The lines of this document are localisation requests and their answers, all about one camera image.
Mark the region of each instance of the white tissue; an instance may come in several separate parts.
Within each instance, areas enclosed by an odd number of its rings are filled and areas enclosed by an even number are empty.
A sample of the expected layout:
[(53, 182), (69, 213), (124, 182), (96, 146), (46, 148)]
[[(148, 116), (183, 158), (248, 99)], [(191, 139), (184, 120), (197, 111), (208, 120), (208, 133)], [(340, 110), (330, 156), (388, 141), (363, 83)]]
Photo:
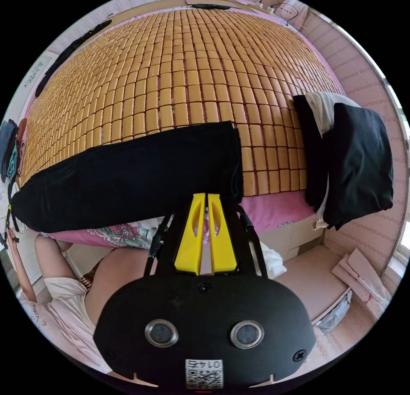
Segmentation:
[[(255, 249), (252, 243), (249, 243), (251, 248), (251, 253), (253, 257), (253, 262), (256, 268), (256, 274), (261, 275), (261, 270), (259, 268), (258, 260), (256, 258)], [(281, 274), (286, 272), (286, 267), (283, 265), (283, 258), (281, 255), (273, 249), (270, 249), (268, 246), (261, 243), (262, 254), (264, 256), (266, 271), (268, 273), (269, 279), (274, 279)]]

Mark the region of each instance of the qr code label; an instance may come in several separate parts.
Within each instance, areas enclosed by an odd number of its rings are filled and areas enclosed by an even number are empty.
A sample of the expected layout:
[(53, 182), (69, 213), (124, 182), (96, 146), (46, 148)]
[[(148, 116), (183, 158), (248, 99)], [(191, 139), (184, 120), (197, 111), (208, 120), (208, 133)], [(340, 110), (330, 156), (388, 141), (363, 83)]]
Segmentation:
[(222, 389), (222, 360), (185, 360), (187, 389)]

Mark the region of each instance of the person's leg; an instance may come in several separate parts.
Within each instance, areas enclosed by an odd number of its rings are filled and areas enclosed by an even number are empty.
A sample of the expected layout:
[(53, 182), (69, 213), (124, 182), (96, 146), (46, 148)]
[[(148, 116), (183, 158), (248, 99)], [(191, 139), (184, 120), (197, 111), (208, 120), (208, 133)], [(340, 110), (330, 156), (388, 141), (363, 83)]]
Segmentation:
[(62, 252), (70, 248), (72, 243), (57, 241), (38, 234), (35, 238), (34, 247), (43, 278), (68, 277), (77, 280)]
[(110, 297), (125, 284), (144, 275), (147, 258), (147, 250), (120, 248), (101, 260), (93, 284), (85, 296), (85, 308), (94, 325)]

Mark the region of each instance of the person's hand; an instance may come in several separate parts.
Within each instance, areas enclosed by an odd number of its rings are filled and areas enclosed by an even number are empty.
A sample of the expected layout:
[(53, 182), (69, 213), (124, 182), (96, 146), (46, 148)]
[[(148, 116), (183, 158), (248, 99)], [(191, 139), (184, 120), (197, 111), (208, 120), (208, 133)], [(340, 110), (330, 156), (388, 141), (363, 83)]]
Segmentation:
[(17, 242), (15, 241), (15, 234), (12, 229), (6, 229), (7, 243), (12, 251), (17, 251)]

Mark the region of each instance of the pink wall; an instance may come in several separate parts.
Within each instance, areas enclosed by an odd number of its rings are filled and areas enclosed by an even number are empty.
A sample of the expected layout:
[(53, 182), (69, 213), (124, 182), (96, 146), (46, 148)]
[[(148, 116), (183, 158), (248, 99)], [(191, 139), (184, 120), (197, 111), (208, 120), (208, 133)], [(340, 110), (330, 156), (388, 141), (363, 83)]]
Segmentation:
[(359, 248), (378, 272), (392, 256), (407, 209), (408, 157), (395, 109), (384, 85), (367, 60), (332, 25), (309, 13), (302, 34), (319, 50), (339, 79), (346, 96), (382, 117), (389, 135), (394, 169), (393, 208), (326, 233), (325, 245), (343, 255)]

